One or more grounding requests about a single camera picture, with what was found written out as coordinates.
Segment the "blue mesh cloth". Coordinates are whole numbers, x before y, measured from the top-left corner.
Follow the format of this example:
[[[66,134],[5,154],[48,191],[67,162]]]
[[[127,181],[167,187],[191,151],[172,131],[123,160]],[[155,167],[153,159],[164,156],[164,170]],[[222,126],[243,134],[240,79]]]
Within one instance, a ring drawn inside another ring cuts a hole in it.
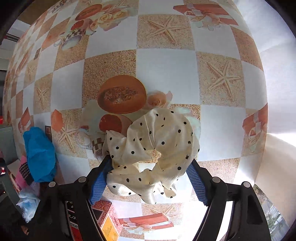
[[[51,182],[56,175],[55,147],[39,127],[23,134],[27,164],[35,182]]]

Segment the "light blue fluffy item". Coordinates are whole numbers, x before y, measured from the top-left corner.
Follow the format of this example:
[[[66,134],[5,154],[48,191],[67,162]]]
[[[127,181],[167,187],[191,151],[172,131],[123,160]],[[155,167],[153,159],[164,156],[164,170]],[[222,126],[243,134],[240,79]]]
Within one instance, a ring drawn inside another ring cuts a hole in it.
[[[29,223],[35,215],[40,199],[31,187],[22,189],[18,196],[20,200],[17,202],[17,206],[21,208],[25,222]]]

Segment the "red orange carton box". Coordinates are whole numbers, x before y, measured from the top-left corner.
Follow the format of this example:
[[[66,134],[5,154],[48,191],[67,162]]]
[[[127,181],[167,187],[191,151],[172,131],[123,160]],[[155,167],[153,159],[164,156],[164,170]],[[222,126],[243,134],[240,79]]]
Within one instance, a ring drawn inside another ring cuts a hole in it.
[[[117,241],[122,231],[117,213],[113,204],[100,200],[92,206],[98,226],[107,241]]]

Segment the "patterned vinyl tablecloth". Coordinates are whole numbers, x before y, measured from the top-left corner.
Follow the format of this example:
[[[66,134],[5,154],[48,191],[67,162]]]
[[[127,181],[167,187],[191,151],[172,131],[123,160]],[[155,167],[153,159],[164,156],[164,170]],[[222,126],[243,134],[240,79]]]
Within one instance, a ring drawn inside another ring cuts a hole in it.
[[[235,1],[45,1],[24,30],[1,27],[1,102],[16,157],[23,134],[39,127],[55,147],[57,172],[35,182],[41,201],[28,240],[83,240],[79,182],[103,161],[106,131],[154,108],[187,108],[200,121],[196,160],[227,185],[216,240],[270,240],[264,212],[242,166],[262,160],[267,130],[264,71]],[[194,240],[207,207],[187,173],[177,195],[113,204],[118,240]]]

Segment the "cream polka dot scarf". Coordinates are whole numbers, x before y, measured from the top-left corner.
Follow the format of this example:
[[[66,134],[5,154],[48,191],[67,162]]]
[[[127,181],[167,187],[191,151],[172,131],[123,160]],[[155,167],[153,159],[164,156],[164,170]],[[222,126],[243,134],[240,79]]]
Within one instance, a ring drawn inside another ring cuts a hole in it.
[[[134,121],[126,135],[109,130],[103,152],[111,157],[109,190],[157,204],[177,195],[175,183],[197,156],[200,121],[187,108],[154,108]]]

